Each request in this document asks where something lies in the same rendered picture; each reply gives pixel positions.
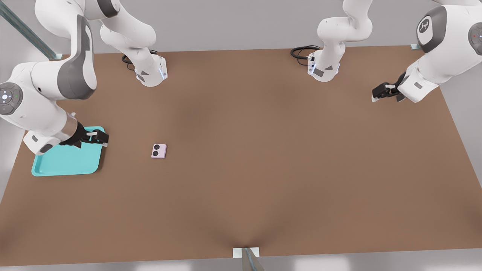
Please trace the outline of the pale blue-green tray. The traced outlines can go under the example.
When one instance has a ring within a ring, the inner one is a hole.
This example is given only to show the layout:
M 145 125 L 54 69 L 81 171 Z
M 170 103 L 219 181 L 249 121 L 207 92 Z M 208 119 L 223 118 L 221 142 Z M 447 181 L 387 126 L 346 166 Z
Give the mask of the pale blue-green tray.
M 31 173 L 37 177 L 94 173 L 99 167 L 103 147 L 93 143 L 81 144 L 81 148 L 56 145 L 44 155 L 35 156 Z

